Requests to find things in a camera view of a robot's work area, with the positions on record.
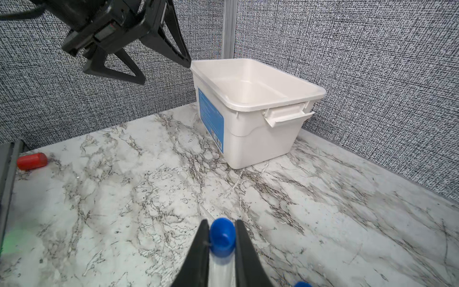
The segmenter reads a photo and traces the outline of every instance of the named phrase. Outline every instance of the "blue marker cap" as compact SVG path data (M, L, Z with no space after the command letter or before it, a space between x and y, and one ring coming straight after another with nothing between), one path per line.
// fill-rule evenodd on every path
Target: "blue marker cap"
M217 257L226 257L236 246L236 229L227 218L218 218L210 226L210 250Z
M297 284L295 284L295 287L312 287L312 286L307 284L306 282L300 281Z

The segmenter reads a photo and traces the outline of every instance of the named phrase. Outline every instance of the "blue label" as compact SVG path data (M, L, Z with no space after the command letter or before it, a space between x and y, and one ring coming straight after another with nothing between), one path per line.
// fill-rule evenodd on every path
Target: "blue label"
M201 113L201 120L206 126L208 132L217 144L221 152L223 152L223 133L224 133L224 119L222 114L214 107L214 105L206 98L206 96L199 91L199 111Z

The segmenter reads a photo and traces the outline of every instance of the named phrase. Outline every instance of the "red cap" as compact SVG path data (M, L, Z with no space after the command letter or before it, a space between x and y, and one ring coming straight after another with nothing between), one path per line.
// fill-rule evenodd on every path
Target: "red cap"
M17 159L17 168L20 170L37 169L46 166L47 164L48 159L42 152L29 154L28 156L23 156Z

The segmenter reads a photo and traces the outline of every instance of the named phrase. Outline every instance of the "marble surface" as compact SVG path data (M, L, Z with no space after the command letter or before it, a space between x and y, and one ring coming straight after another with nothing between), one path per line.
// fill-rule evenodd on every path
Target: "marble surface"
M194 104L35 150L1 286L168 286L202 219L246 222L276 286L458 286L459 208L304 130L231 169Z

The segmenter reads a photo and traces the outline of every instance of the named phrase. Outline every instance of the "white plastic bin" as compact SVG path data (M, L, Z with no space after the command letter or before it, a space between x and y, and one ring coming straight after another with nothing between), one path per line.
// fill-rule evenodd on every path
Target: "white plastic bin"
M325 89L252 59L192 61L199 116L229 166L290 151Z

